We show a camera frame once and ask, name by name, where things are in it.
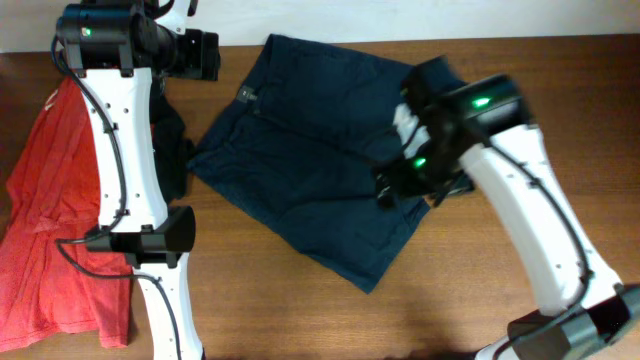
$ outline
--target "wooden surface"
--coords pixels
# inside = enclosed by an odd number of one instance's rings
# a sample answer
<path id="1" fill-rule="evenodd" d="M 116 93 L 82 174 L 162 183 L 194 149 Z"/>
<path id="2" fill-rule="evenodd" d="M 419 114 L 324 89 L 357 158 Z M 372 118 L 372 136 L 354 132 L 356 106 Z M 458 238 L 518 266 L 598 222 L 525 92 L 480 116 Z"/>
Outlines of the wooden surface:
<path id="1" fill-rule="evenodd" d="M 640 282 L 640 36 L 454 40 L 345 47 L 408 63 L 440 54 L 468 81 L 506 72 L 528 96 L 556 175 L 591 240 L 625 282 Z M 234 98 L 260 47 L 225 47 L 217 83 L 171 79 L 170 102 L 197 141 Z M 60 76 L 46 54 L 0 55 L 0 181 Z M 1 193 L 0 222 L 10 204 Z M 196 327 L 210 358 L 382 359 L 476 349 L 535 305 L 524 269 L 480 192 L 423 220 L 371 295 L 296 253 L 198 179 L 190 263 Z M 138 286 L 130 345 L 59 334 L 1 359 L 150 359 Z M 596 359 L 640 358 L 640 331 Z"/>

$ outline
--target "fabric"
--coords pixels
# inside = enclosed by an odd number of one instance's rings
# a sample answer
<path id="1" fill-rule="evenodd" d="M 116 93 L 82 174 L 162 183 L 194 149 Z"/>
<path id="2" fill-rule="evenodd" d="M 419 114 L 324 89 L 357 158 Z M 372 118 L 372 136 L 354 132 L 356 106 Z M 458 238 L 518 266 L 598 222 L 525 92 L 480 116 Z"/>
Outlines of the fabric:
<path id="1" fill-rule="evenodd" d="M 366 161 L 400 154 L 392 122 L 411 68 L 272 35 L 188 167 L 297 251 L 369 293 L 429 210 L 422 199 L 380 209 Z"/>
<path id="2" fill-rule="evenodd" d="M 40 112 L 7 189 L 13 208 L 0 244 L 0 351 L 58 332 L 96 329 L 102 346 L 125 346 L 130 281 L 84 276 L 54 244 L 57 238 L 83 237 L 96 225 L 100 205 L 91 126 L 69 79 Z M 121 254 L 66 249 L 90 270 L 131 272 Z"/>
<path id="3" fill-rule="evenodd" d="M 184 122 L 164 96 L 152 95 L 149 117 L 153 124 L 158 184 L 164 201 L 169 204 L 187 193 L 187 161 L 193 155 L 193 142 L 183 137 Z"/>

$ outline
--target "dark blue shorts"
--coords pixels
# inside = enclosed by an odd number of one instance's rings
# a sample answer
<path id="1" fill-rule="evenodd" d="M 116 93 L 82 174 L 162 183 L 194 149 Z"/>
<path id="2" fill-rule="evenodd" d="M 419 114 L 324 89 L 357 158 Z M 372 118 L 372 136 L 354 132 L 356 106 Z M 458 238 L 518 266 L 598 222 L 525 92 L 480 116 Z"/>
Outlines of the dark blue shorts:
<path id="1" fill-rule="evenodd" d="M 392 122 L 410 70 L 272 35 L 188 166 L 297 251 L 371 292 L 429 210 L 420 198 L 380 209 L 363 161 L 399 154 Z M 442 81 L 459 81 L 443 70 Z"/>

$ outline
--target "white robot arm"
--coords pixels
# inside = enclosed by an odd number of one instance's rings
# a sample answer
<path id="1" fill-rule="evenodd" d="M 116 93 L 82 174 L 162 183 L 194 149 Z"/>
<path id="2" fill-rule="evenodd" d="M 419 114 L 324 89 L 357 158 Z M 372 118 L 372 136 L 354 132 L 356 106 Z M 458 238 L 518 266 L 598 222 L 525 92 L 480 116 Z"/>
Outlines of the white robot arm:
<path id="1" fill-rule="evenodd" d="M 378 197 L 441 193 L 467 174 L 496 209 L 524 263 L 539 310 L 469 360 L 568 360 L 612 345 L 640 319 L 640 288 L 623 286 L 580 226 L 515 84 L 496 76 L 433 94 L 418 65 L 403 83 L 396 124 L 404 149 L 376 169 Z"/>
<path id="2" fill-rule="evenodd" d="M 170 0 L 161 7 L 142 1 L 69 5 L 52 46 L 54 61 L 83 90 L 100 176 L 98 232 L 76 243 L 125 254 L 140 279 L 156 360 L 205 358 L 187 283 L 195 218 L 190 207 L 169 209 L 163 200 L 149 122 L 153 81 L 216 80 L 217 34 L 185 29 L 196 5 L 196 0 Z M 64 58 L 55 54 L 57 41 Z"/>

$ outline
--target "black cable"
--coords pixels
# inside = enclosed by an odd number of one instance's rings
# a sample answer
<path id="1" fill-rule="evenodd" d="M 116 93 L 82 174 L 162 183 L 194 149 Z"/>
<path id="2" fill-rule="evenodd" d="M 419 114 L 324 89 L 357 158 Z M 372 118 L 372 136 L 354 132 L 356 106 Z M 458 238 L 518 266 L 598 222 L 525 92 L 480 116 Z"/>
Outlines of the black cable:
<path id="1" fill-rule="evenodd" d="M 87 238 L 83 238 L 83 239 L 57 239 L 55 241 L 56 247 L 58 248 L 58 251 L 60 252 L 62 257 L 64 257 L 76 270 L 78 270 L 80 273 L 86 276 L 89 276 L 95 279 L 102 279 L 102 280 L 143 279 L 143 280 L 150 281 L 158 289 L 158 292 L 160 293 L 160 296 L 162 296 L 162 300 L 164 301 L 164 304 L 167 307 L 167 312 L 169 313 L 169 318 L 171 319 L 171 325 L 173 326 L 173 334 L 176 339 L 175 343 L 176 343 L 177 359 L 182 360 L 182 351 L 180 350 L 180 335 L 178 333 L 178 323 L 176 321 L 173 308 L 171 307 L 171 303 L 169 302 L 169 298 L 167 297 L 167 294 L 164 291 L 164 288 L 160 284 L 160 281 L 162 281 L 162 278 L 156 279 L 152 276 L 143 275 L 143 274 L 122 274 L 122 275 L 97 274 L 82 267 L 64 250 L 62 246 L 66 244 L 69 244 L 69 245 L 86 244 L 99 239 L 105 234 L 110 233 L 120 223 L 120 221 L 122 220 L 122 217 L 125 214 L 126 204 L 127 204 L 127 186 L 124 178 L 124 167 L 122 165 L 122 156 L 120 155 L 120 147 L 118 146 L 118 141 L 114 134 L 114 129 L 111 126 L 111 123 L 109 122 L 107 115 L 105 114 L 100 104 L 98 104 L 93 94 L 91 94 L 89 89 L 87 89 L 87 87 L 82 83 L 82 81 L 80 81 L 78 76 L 73 71 L 71 71 L 71 69 L 69 69 L 64 58 L 62 56 L 58 58 L 58 55 L 56 55 L 57 44 L 58 44 L 58 38 L 54 36 L 53 41 L 51 42 L 51 60 L 53 61 L 56 68 L 58 68 L 58 70 L 63 75 L 68 75 L 69 77 L 71 77 L 71 80 L 78 86 L 78 88 L 80 88 L 80 91 L 82 91 L 82 93 L 87 98 L 87 100 L 89 100 L 89 103 L 91 103 L 91 106 L 93 106 L 93 109 L 100 116 L 100 119 L 102 120 L 104 132 L 109 136 L 111 147 L 113 149 L 113 156 L 116 162 L 116 168 L 118 171 L 118 181 L 120 182 L 120 207 L 115 214 L 115 218 L 113 222 L 108 226 L 101 228 L 97 234 Z"/>
<path id="2" fill-rule="evenodd" d="M 486 143 L 489 143 L 490 147 L 496 153 L 498 153 L 498 155 L 500 155 L 504 160 L 506 160 L 508 163 L 513 165 L 513 167 L 517 168 L 520 172 L 522 172 L 529 179 L 530 185 L 535 186 L 542 192 L 543 196 L 547 199 L 551 207 L 553 207 L 554 211 L 558 214 L 558 216 L 560 217 L 560 221 L 562 221 L 562 224 L 564 225 L 565 229 L 569 233 L 569 236 L 573 241 L 573 245 L 576 248 L 576 251 L 578 252 L 578 257 L 580 258 L 580 262 L 582 264 L 581 280 L 584 284 L 580 289 L 580 292 L 578 293 L 576 301 L 573 303 L 573 305 L 569 307 L 569 309 L 567 309 L 567 311 L 557 316 L 555 319 L 551 320 L 550 322 L 546 323 L 544 326 L 539 327 L 535 330 L 526 332 L 522 335 L 516 336 L 513 339 L 509 339 L 506 343 L 498 347 L 498 349 L 496 349 L 496 352 L 493 354 L 493 360 L 498 360 L 500 358 L 500 355 L 502 355 L 502 353 L 505 352 L 510 347 L 521 344 L 522 342 L 528 339 L 531 339 L 533 337 L 536 337 L 548 331 L 549 329 L 562 323 L 563 321 L 567 320 L 569 317 L 571 317 L 572 315 L 580 311 L 580 307 L 581 307 L 580 305 L 584 300 L 585 296 L 587 295 L 587 291 L 589 290 L 589 283 L 591 281 L 591 278 L 593 277 L 593 272 L 589 268 L 589 260 L 587 258 L 587 253 L 584 247 L 582 246 L 582 242 L 580 241 L 580 237 L 578 236 L 576 229 L 573 227 L 573 225 L 569 221 L 569 218 L 567 217 L 565 212 L 562 210 L 562 208 L 560 207 L 556 199 L 553 197 L 553 195 L 551 195 L 551 193 L 549 192 L 549 189 L 547 189 L 544 186 L 544 184 L 542 184 L 542 181 L 539 178 L 537 178 L 529 170 L 527 170 L 523 164 L 519 163 L 516 159 L 511 157 L 504 150 L 500 149 L 494 144 L 491 144 L 490 142 L 486 142 Z"/>
<path id="3" fill-rule="evenodd" d="M 82 81 L 80 81 L 78 76 L 73 71 L 71 71 L 71 69 L 69 69 L 66 62 L 64 61 L 64 58 L 58 59 L 58 57 L 56 56 L 57 43 L 58 43 L 58 38 L 57 36 L 54 36 L 53 41 L 51 42 L 51 59 L 55 64 L 55 66 L 58 68 L 58 70 L 62 74 L 71 77 L 71 80 L 80 88 L 84 96 L 91 103 L 91 106 L 93 106 L 93 109 L 91 111 L 96 111 L 100 116 L 100 119 L 102 120 L 102 126 L 104 129 L 104 132 L 109 136 L 109 140 L 111 142 L 111 148 L 113 149 L 113 157 L 115 159 L 116 168 L 118 170 L 118 181 L 120 182 L 120 200 L 119 200 L 120 206 L 116 211 L 113 222 L 110 225 L 102 228 L 99 233 L 89 238 L 72 239 L 72 240 L 65 239 L 64 241 L 62 241 L 65 244 L 84 244 L 84 243 L 88 243 L 98 239 L 105 233 L 109 233 L 120 223 L 120 221 L 122 220 L 122 217 L 125 214 L 126 206 L 127 206 L 127 184 L 124 179 L 124 168 L 122 166 L 122 156 L 120 155 L 120 147 L 118 146 L 118 141 L 114 134 L 114 129 L 111 126 L 111 123 L 107 118 L 107 115 L 104 113 L 104 110 L 102 110 L 102 107 L 100 106 L 100 104 L 98 104 L 93 94 L 91 94 L 89 89 L 87 89 L 87 87 L 82 83 Z"/>
<path id="4" fill-rule="evenodd" d="M 171 326 L 173 327 L 173 335 L 176 338 L 176 354 L 177 354 L 177 359 L 178 360 L 182 360 L 182 351 L 180 350 L 180 335 L 178 334 L 178 322 L 176 321 L 176 316 L 173 312 L 173 308 L 171 307 L 171 303 L 169 302 L 169 298 L 167 297 L 167 293 L 164 291 L 164 288 L 162 287 L 162 285 L 160 284 L 160 282 L 162 281 L 162 278 L 154 278 L 152 276 L 149 275 L 143 275 L 143 274 L 124 274 L 124 275 L 106 275 L 106 274 L 96 274 L 93 273 L 89 270 L 87 270 L 86 268 L 82 267 L 82 265 L 78 264 L 77 261 L 73 260 L 73 258 L 69 255 L 69 253 L 67 253 L 64 248 L 62 247 L 62 243 L 59 241 L 56 241 L 56 247 L 58 248 L 58 251 L 60 252 L 60 254 L 71 264 L 73 265 L 74 268 L 76 268 L 76 270 L 78 270 L 80 273 L 95 278 L 95 279 L 101 279 L 101 280 L 121 280 L 121 279 L 130 279 L 130 280 L 147 280 L 150 281 L 153 285 L 155 285 L 156 289 L 158 289 L 158 292 L 160 293 L 160 296 L 162 296 L 162 300 L 164 301 L 164 305 L 167 308 L 167 312 L 169 313 L 169 318 L 171 319 Z"/>

